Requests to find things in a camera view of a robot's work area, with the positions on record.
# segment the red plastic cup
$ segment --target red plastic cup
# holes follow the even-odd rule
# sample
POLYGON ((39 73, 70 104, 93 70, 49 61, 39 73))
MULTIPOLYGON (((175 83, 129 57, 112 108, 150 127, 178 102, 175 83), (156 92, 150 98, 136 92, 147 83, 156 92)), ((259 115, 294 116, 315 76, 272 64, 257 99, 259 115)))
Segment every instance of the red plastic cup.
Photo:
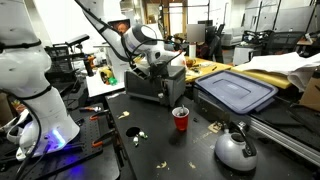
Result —
POLYGON ((172 110, 172 115, 174 117, 174 123, 176 124, 176 128, 179 131, 185 131, 188 127, 188 117, 189 117, 189 109, 183 108, 184 115, 181 116, 182 107, 177 107, 172 110))

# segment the blue plastic lid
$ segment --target blue plastic lid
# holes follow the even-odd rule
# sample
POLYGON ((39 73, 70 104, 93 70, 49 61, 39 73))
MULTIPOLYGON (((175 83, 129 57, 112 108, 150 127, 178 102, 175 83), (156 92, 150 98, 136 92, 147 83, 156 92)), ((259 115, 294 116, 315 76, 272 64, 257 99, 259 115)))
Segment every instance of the blue plastic lid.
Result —
POLYGON ((278 89, 242 74, 219 71, 196 80, 196 86, 238 114, 246 114, 268 102, 278 89))

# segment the lamp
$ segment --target lamp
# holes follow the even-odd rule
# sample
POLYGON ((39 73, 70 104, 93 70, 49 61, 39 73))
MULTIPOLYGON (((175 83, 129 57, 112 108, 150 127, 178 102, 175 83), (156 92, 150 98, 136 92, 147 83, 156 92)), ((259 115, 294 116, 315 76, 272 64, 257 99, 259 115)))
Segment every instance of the lamp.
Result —
POLYGON ((189 59, 196 58, 196 42, 205 41, 205 24, 187 24, 187 41, 189 42, 189 59))

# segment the blue led light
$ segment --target blue led light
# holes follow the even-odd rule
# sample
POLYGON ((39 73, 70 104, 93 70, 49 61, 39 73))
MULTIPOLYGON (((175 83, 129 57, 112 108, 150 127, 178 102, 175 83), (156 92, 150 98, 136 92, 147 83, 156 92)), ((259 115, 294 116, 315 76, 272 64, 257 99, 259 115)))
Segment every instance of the blue led light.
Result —
POLYGON ((58 141, 57 144, 59 147, 64 146, 66 141, 62 138, 61 134, 56 130, 52 130, 52 134, 55 136, 55 139, 58 141))

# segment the electric kettle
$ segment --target electric kettle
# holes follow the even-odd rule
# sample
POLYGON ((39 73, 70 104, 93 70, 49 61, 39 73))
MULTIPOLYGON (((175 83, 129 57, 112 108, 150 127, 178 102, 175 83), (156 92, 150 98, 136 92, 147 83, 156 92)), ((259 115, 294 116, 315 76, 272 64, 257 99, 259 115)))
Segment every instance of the electric kettle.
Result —
POLYGON ((244 122, 235 124, 239 133, 229 133, 229 128, 224 124, 225 133, 215 144, 215 153, 220 161, 238 171, 253 170, 258 161, 254 144, 246 138, 245 126, 244 122))

